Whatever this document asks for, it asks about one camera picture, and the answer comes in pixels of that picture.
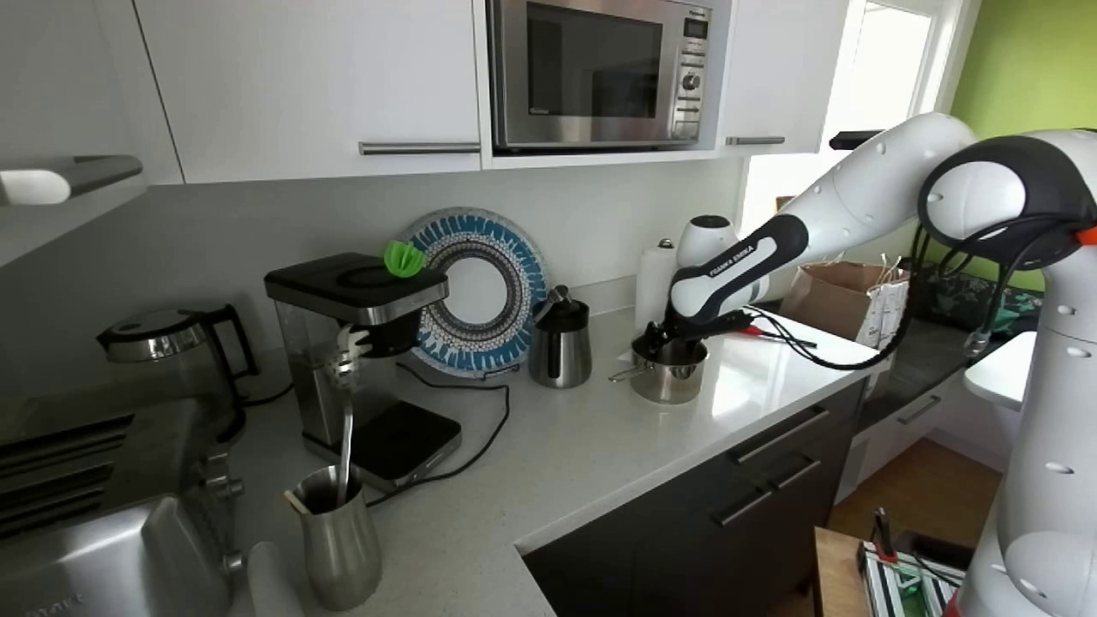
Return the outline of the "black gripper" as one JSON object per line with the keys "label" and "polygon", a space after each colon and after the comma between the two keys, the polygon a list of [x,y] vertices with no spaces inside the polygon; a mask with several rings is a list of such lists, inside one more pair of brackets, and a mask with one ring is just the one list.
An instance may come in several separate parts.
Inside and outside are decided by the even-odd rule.
{"label": "black gripper", "polygon": [[641,334],[641,358],[655,363],[703,363],[708,345],[695,336],[648,321]]}

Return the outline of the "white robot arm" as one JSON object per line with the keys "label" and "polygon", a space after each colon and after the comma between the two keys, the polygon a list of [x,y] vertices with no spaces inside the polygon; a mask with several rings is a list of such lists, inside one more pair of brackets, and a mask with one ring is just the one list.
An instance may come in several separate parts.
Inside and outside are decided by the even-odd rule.
{"label": "white robot arm", "polygon": [[959,617],[1097,617],[1097,129],[982,141],[924,114],[868,137],[780,215],[669,285],[663,336],[700,336],[788,261],[917,218],[933,239],[1045,279],[1021,426]]}

